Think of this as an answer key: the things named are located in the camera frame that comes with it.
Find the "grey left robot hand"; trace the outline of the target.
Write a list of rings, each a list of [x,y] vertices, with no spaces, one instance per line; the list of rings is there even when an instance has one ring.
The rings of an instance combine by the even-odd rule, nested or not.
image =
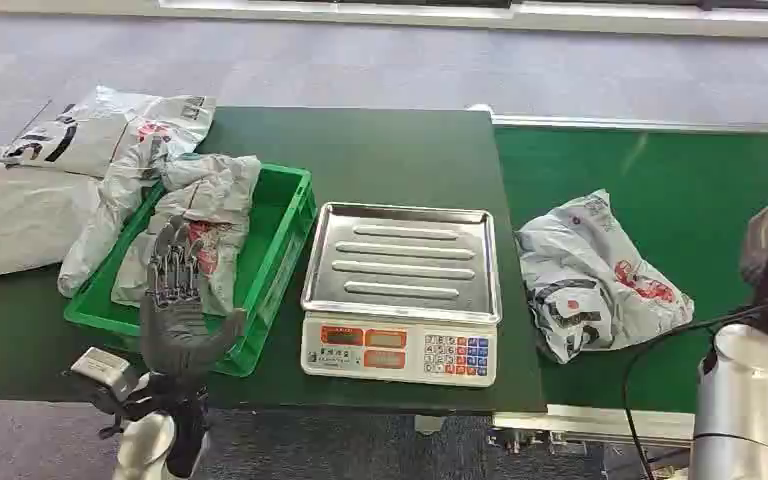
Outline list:
[[[140,351],[154,373],[200,377],[231,350],[244,330],[244,309],[234,309],[218,327],[208,327],[198,287],[201,248],[202,242],[190,238],[189,224],[179,215],[170,217],[156,236],[139,307]]]

